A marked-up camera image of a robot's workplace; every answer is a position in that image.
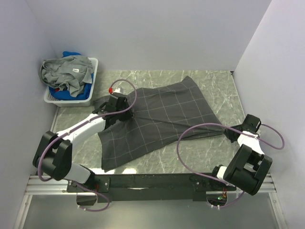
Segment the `dark grey checked pillowcase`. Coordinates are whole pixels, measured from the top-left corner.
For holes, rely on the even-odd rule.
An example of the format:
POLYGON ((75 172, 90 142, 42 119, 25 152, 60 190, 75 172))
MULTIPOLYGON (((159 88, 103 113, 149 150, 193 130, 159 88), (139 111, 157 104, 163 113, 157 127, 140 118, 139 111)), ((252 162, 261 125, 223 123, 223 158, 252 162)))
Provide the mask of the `dark grey checked pillowcase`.
POLYGON ((98 133, 92 168, 117 173, 181 172, 175 151, 178 139, 195 154, 200 146, 212 146, 224 137, 219 119, 188 76, 157 88, 133 90, 125 82, 118 87, 124 88, 133 105, 133 118, 98 133))

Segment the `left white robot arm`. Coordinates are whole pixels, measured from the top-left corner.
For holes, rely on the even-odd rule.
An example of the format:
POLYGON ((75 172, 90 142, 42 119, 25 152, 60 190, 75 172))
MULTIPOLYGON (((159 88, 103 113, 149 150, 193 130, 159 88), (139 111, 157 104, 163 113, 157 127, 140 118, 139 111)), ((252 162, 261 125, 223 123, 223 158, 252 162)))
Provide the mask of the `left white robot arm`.
POLYGON ((133 117, 128 99, 123 94, 112 94, 107 102, 94 110, 87 118, 74 126, 57 133, 46 132, 33 159, 41 181, 66 179, 78 183, 85 192, 94 189, 95 173, 72 162, 72 150, 77 144, 111 125, 133 117))

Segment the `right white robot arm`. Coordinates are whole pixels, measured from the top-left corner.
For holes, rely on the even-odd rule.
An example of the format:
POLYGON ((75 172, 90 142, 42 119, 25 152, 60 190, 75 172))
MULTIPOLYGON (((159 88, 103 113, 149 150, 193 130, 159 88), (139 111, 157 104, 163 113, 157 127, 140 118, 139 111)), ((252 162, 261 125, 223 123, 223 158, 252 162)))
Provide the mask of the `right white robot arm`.
POLYGON ((258 192, 273 162, 260 147, 257 134, 260 125, 258 117, 248 114, 242 124, 233 126, 240 133, 224 131, 224 135, 240 147, 228 166, 213 169, 209 178, 212 189, 220 190, 227 182, 252 196, 258 192))

